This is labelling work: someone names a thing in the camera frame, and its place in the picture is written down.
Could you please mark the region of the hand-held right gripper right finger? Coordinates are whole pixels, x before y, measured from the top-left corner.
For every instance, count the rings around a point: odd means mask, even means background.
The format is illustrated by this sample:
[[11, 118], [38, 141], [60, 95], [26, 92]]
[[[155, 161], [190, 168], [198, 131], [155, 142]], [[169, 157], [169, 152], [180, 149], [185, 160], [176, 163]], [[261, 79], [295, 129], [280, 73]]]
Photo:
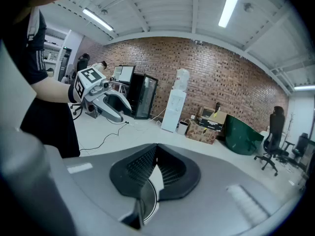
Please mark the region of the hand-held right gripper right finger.
[[281, 202], [233, 164], [181, 147], [167, 148], [193, 160], [201, 171], [184, 198], [162, 201], [144, 227], [145, 236], [268, 236]]

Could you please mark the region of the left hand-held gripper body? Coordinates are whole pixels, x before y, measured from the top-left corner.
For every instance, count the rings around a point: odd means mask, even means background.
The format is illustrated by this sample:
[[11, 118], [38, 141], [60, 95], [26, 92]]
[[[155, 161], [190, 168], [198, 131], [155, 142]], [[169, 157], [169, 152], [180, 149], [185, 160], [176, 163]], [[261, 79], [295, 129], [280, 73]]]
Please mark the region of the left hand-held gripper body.
[[106, 76], [95, 68], [86, 68], [77, 72], [73, 95], [76, 102], [93, 102], [104, 94], [110, 94], [112, 87]]

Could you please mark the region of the person's left forearm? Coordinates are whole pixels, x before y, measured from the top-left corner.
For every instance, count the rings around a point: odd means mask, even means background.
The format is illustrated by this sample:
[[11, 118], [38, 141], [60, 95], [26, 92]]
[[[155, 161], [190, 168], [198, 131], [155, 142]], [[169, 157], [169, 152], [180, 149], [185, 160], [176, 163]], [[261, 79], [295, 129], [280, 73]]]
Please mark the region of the person's left forearm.
[[51, 77], [34, 83], [31, 87], [36, 92], [36, 97], [42, 101], [53, 103], [75, 102], [71, 85], [61, 83]]

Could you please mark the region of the white desk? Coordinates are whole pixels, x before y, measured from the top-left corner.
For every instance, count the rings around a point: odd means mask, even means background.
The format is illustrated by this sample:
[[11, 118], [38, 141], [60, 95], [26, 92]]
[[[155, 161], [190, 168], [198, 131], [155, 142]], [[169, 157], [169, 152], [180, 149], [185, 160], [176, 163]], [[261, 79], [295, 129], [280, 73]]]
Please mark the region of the white desk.
[[116, 82], [116, 81], [110, 81], [109, 85], [112, 87], [113, 90], [118, 91], [121, 93], [124, 97], [127, 97], [129, 85]]

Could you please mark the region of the computer monitor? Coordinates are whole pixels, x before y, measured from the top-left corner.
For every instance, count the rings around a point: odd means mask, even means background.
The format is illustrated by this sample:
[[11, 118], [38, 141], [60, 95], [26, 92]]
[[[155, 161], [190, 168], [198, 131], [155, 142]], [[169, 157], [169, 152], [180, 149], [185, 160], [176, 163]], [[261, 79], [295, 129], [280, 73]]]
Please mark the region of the computer monitor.
[[135, 66], [123, 66], [119, 76], [119, 81], [122, 83], [130, 83], [134, 74], [134, 69]]
[[113, 77], [115, 78], [115, 81], [119, 81], [119, 77], [121, 75], [121, 72], [123, 70], [123, 66], [115, 66]]

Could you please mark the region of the white shelving unit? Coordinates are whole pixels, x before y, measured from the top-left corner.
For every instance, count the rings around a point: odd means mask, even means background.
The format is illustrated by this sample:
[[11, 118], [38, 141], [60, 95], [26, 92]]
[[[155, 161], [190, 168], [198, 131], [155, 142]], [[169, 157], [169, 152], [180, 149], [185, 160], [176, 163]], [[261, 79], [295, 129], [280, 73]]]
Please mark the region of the white shelving unit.
[[61, 56], [67, 36], [67, 32], [54, 27], [47, 27], [44, 40], [43, 60], [46, 71], [50, 77], [58, 77]]

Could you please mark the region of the white water dispenser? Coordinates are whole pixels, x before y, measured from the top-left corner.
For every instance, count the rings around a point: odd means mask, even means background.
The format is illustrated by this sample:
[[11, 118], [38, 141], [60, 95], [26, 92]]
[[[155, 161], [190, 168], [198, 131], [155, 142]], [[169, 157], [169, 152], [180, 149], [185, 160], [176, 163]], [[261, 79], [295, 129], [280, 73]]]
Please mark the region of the white water dispenser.
[[184, 106], [186, 93], [179, 89], [172, 89], [163, 116], [161, 129], [175, 132]]

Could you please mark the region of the printed brown cardboard box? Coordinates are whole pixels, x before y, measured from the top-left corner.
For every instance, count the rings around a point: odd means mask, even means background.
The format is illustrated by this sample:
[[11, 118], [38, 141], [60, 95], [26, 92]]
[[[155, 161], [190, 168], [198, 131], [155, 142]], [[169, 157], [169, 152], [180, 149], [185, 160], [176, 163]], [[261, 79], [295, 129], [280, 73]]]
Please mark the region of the printed brown cardboard box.
[[218, 133], [218, 131], [198, 125], [194, 120], [188, 120], [185, 136], [189, 139], [212, 145]]

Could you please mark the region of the person's black trousers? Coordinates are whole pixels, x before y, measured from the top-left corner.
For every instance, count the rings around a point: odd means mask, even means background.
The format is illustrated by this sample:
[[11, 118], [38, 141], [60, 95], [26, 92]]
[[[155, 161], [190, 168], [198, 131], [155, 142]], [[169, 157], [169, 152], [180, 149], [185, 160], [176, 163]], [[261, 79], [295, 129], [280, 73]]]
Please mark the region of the person's black trousers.
[[80, 156], [74, 121], [67, 103], [36, 98], [22, 121], [21, 129], [36, 136], [43, 144], [56, 147], [62, 158]]

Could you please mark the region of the flat black box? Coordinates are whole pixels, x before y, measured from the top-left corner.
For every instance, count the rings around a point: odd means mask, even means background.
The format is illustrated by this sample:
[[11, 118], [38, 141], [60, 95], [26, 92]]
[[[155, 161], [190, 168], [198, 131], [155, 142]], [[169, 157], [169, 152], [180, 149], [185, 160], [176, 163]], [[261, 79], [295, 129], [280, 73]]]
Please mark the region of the flat black box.
[[215, 118], [199, 118], [199, 125], [214, 131], [221, 131], [223, 125], [225, 123], [225, 118], [219, 118], [216, 116]]

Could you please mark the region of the clear water jug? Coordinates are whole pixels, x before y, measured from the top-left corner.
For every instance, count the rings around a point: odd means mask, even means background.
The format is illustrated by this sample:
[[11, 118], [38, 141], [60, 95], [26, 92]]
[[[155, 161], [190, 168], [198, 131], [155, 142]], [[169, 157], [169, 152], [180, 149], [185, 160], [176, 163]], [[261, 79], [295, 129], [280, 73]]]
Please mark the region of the clear water jug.
[[173, 89], [178, 89], [181, 91], [186, 91], [188, 87], [188, 82], [190, 78], [190, 73], [186, 69], [178, 69], [176, 73], [175, 82], [173, 85]]

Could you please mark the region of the small white waste bin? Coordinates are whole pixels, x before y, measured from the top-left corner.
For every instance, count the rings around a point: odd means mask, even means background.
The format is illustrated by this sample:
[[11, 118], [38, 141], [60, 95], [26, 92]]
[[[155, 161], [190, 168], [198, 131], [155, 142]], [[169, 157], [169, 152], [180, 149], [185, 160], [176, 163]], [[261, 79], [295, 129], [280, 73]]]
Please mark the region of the small white waste bin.
[[180, 135], [185, 135], [189, 124], [185, 121], [180, 121], [177, 128], [177, 133]]

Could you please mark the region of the person's black striped shirt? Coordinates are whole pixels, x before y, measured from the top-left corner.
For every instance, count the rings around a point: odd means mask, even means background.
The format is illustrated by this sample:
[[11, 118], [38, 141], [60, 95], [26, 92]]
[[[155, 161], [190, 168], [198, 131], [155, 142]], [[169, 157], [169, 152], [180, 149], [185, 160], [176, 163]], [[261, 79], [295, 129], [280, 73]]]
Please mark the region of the person's black striped shirt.
[[33, 85], [48, 77], [43, 61], [46, 23], [39, 8], [11, 26], [4, 35], [4, 44], [26, 81]]

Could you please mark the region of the open brown cardboard box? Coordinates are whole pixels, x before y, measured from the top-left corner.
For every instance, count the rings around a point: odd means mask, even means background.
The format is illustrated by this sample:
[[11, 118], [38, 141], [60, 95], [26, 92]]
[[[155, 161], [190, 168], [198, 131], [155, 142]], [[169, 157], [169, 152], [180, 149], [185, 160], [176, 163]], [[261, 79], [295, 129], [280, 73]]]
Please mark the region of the open brown cardboard box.
[[215, 110], [213, 108], [201, 106], [197, 112], [197, 117], [209, 119], [214, 112]]

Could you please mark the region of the thin coat rack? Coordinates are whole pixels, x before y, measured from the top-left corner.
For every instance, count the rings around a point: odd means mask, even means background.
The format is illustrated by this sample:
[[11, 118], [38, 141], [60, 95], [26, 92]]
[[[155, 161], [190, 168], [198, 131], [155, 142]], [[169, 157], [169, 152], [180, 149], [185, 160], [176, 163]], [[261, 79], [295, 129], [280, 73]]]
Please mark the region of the thin coat rack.
[[286, 133], [286, 137], [285, 137], [286, 141], [288, 140], [288, 138], [290, 136], [290, 131], [291, 131], [291, 127], [292, 127], [292, 124], [293, 124], [294, 115], [295, 114], [293, 112], [291, 112], [289, 123], [288, 123], [288, 127], [287, 127], [287, 133]]

